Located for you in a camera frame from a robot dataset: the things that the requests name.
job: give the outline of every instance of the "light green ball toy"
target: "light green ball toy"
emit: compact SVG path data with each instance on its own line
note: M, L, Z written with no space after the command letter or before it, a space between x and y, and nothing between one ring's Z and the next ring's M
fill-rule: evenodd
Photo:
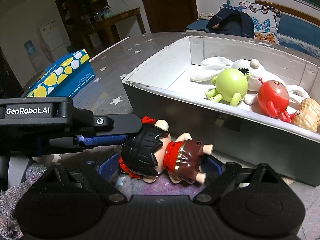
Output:
M211 80L216 88L205 93L214 102L224 100L231 106L237 106L248 91L249 74L244 74L235 68L228 68Z

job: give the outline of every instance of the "butterfly pillow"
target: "butterfly pillow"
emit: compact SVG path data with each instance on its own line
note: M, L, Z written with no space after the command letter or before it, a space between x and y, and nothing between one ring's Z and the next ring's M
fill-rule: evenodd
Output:
M248 14L253 21L255 33L277 33L281 11L276 8L249 3L244 0L227 0L223 7Z
M270 42L279 45L279 40L275 33L255 33L254 38L258 41Z

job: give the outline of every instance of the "wooden door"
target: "wooden door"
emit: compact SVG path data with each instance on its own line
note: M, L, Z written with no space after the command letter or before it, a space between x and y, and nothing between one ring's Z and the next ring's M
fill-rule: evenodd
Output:
M22 87L0 48L0 98L15 98L20 92Z
M197 20L196 0L142 1L152 33L184 31Z

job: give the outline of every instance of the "blue box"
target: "blue box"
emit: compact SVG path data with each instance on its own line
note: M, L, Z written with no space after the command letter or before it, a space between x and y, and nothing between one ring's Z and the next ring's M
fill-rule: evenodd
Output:
M94 78L85 49L65 55L33 83L26 97L74 97Z

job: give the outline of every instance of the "orange butterfly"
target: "orange butterfly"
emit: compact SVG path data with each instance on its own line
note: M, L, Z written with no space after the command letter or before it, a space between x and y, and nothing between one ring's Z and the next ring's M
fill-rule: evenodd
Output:
M276 44L275 37L272 33L268 34L267 36L263 35L262 33L255 34L254 38L258 41L267 41Z

